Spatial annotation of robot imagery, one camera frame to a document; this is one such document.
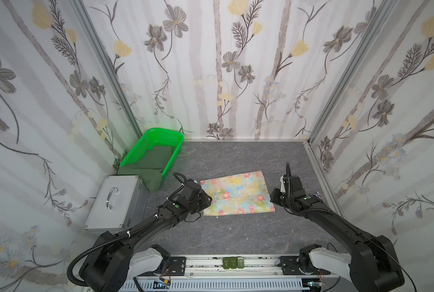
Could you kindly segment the floral pastel skirt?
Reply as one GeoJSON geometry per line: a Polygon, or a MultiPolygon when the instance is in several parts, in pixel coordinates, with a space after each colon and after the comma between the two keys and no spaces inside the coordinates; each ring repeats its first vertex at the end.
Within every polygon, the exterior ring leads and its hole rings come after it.
{"type": "Polygon", "coordinates": [[[205,216],[275,212],[261,171],[202,180],[201,187],[212,197],[210,207],[204,210],[205,216]]]}

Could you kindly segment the dark green skirt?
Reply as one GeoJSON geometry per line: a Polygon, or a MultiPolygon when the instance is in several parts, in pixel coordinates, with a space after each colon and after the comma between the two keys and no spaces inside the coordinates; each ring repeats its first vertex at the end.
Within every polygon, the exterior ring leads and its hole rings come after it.
{"type": "Polygon", "coordinates": [[[138,176],[149,191],[156,192],[162,184],[162,174],[172,154],[171,146],[154,146],[137,162],[121,166],[117,175],[138,176]]]}

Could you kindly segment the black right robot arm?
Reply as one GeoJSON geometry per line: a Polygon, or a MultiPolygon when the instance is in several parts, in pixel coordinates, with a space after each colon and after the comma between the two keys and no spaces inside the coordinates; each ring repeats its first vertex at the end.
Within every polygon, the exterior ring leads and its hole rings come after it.
{"type": "Polygon", "coordinates": [[[329,271],[352,282],[359,292],[389,292],[405,283],[390,239],[361,230],[319,197],[308,195],[299,177],[282,176],[281,186],[270,197],[272,203],[288,213],[319,225],[346,249],[345,253],[336,253],[317,244],[302,248],[297,260],[301,271],[329,271]]]}

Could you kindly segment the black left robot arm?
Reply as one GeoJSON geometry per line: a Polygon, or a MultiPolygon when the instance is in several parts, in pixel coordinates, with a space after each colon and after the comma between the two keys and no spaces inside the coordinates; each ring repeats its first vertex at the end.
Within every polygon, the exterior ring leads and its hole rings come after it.
{"type": "Polygon", "coordinates": [[[198,182],[186,180],[179,190],[156,208],[154,215],[117,234],[102,233],[93,247],[72,260],[67,269],[69,281],[95,292],[119,291],[128,279],[130,262],[141,245],[211,204],[212,197],[198,182]]]}

